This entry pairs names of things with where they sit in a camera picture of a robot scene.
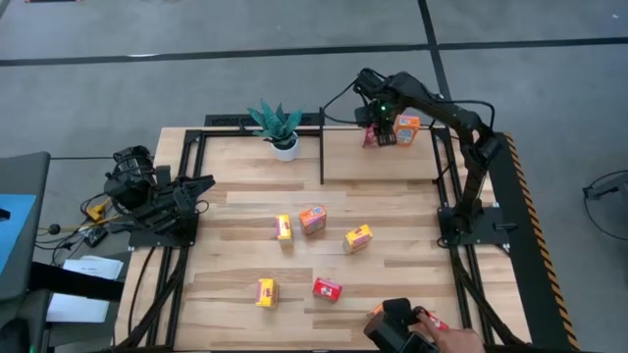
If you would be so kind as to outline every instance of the white paper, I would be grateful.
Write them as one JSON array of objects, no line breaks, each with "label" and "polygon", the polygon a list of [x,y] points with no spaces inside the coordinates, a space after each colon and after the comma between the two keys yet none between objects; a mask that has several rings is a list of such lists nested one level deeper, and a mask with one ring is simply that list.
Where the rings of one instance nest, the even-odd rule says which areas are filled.
[{"label": "white paper", "polygon": [[[64,270],[84,275],[115,279],[122,270],[118,260],[96,256],[83,256],[80,260],[66,260]],[[104,323],[109,309],[105,300],[55,293],[48,307],[46,321],[49,323]]]}]

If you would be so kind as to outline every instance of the white pot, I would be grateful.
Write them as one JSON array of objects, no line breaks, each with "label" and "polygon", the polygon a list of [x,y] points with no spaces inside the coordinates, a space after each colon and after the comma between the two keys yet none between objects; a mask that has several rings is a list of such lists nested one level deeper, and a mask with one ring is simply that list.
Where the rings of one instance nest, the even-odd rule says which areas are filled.
[{"label": "white pot", "polygon": [[273,152],[275,153],[275,157],[282,162],[290,162],[298,157],[298,136],[296,136],[296,142],[294,145],[287,150],[282,150],[275,147],[274,144],[271,143],[271,147],[273,148]]}]

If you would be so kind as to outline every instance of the blue object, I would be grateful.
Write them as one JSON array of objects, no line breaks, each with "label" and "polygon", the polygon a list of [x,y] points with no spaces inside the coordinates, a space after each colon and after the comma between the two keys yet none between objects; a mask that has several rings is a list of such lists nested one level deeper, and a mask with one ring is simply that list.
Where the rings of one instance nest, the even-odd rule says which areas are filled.
[{"label": "blue object", "polygon": [[0,222],[0,273],[26,223],[35,195],[0,194],[0,208],[11,213],[11,218]]}]

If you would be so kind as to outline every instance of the yellow-black hazard tape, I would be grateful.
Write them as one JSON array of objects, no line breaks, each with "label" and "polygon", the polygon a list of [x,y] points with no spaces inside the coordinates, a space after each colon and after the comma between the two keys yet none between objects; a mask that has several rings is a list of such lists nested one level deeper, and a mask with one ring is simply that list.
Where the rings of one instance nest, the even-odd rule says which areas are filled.
[{"label": "yellow-black hazard tape", "polygon": [[526,182],[525,177],[523,176],[523,169],[521,168],[521,161],[519,161],[519,156],[517,155],[517,149],[514,146],[514,140],[509,133],[505,134],[506,140],[508,141],[508,148],[510,149],[510,154],[512,155],[512,163],[514,165],[514,169],[517,172],[517,176],[519,178],[519,184],[521,185],[521,192],[523,193],[523,198],[526,201],[528,206],[528,215],[530,215],[530,222],[532,223],[532,227],[534,229],[534,234],[537,236],[537,243],[539,244],[539,251],[541,252],[541,256],[543,256],[544,264],[546,269],[548,270],[548,279],[551,282],[551,289],[554,293],[554,299],[556,300],[556,304],[558,305],[558,314],[562,318],[562,324],[565,327],[565,331],[567,334],[567,339],[571,344],[574,350],[580,350],[580,345],[578,344],[578,340],[576,339],[576,333],[571,325],[571,319],[569,318],[569,314],[567,313],[567,308],[565,307],[565,302],[562,298],[562,293],[560,292],[560,286],[558,286],[558,280],[556,279],[556,272],[553,269],[553,265],[550,259],[550,253],[548,251],[548,247],[546,245],[546,240],[543,237],[543,232],[541,231],[541,224],[539,222],[539,216],[537,215],[537,210],[534,208],[534,203],[532,202],[532,196],[530,195],[530,190],[528,189],[528,183]]}]

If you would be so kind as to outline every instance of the yellow connector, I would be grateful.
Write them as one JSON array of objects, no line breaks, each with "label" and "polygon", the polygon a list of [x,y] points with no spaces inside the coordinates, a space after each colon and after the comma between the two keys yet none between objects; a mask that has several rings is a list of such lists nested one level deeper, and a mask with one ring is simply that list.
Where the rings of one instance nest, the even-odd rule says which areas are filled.
[{"label": "yellow connector", "polygon": [[111,201],[111,198],[107,197],[107,199],[101,203],[100,205],[95,205],[92,207],[87,207],[87,214],[94,222],[100,222],[105,219],[105,207]]}]

